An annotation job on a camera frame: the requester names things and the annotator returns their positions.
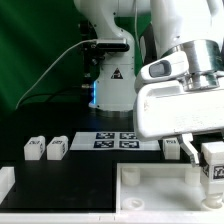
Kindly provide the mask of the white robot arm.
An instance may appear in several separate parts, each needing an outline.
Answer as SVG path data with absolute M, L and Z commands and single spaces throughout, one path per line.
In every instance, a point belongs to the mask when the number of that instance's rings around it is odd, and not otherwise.
M 101 53 L 91 108 L 131 114 L 141 141 L 174 137 L 192 165 L 196 134 L 224 129 L 224 0 L 73 0 Z M 150 15 L 153 62 L 135 67 L 135 41 L 118 17 Z

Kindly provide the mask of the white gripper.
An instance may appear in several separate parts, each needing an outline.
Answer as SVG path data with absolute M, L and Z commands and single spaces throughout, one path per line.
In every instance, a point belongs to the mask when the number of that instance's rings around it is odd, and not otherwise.
M 193 135 L 224 129 L 224 79 L 210 90 L 185 92 L 178 81 L 148 84 L 141 88 L 134 104 L 134 131 L 141 141 L 177 137 L 193 167 L 199 153 Z

